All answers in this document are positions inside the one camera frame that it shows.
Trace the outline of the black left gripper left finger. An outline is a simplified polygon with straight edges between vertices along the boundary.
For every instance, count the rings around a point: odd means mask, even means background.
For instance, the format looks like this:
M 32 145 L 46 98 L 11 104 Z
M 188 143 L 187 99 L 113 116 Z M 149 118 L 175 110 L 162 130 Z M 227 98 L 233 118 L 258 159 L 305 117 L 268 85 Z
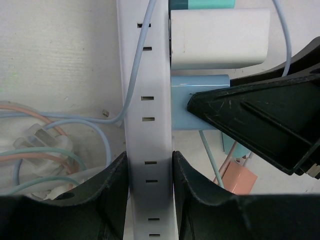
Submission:
M 121 240 L 129 191 L 128 158 L 54 200 L 24 195 L 0 198 L 2 240 Z

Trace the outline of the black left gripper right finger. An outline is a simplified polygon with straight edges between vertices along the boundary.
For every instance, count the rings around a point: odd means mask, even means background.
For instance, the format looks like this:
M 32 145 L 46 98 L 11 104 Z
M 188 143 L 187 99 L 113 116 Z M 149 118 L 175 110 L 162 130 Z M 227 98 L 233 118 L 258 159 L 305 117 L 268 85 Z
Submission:
M 181 240 L 317 240 L 318 194 L 236 195 L 172 154 Z

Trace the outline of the orange charger plug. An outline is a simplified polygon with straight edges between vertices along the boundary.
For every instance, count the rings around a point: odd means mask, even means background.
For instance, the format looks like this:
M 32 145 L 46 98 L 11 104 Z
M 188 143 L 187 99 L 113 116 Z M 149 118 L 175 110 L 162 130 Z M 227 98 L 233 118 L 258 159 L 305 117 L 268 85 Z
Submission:
M 236 195 L 248 195 L 257 178 L 258 176 L 248 168 L 231 161 L 222 177 L 222 182 L 227 191 Z

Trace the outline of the white charger plug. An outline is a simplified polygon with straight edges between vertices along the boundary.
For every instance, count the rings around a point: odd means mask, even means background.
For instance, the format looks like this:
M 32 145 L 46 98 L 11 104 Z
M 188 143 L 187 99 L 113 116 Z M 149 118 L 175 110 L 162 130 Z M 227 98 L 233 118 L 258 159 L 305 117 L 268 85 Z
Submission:
M 172 70 L 240 69 L 267 58 L 267 8 L 171 11 Z

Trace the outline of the teal charger plug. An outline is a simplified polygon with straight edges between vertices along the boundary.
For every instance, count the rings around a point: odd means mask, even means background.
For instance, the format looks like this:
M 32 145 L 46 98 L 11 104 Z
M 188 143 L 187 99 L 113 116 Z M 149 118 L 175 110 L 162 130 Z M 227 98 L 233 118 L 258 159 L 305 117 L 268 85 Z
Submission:
M 169 10 L 232 9 L 235 0 L 170 0 Z

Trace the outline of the mint green charger plug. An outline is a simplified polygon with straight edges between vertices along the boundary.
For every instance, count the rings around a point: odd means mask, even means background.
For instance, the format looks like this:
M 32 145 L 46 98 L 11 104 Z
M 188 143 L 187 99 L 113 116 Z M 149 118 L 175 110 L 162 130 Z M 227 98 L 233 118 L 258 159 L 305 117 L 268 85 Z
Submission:
M 223 151 L 227 155 L 230 152 L 235 140 L 223 132 L 221 133 L 221 136 L 222 136 Z M 250 152 L 251 151 L 248 148 L 244 147 L 240 143 L 237 143 L 235 146 L 235 149 L 232 153 L 232 157 L 233 158 L 242 158 L 243 156 L 248 156 L 250 154 Z

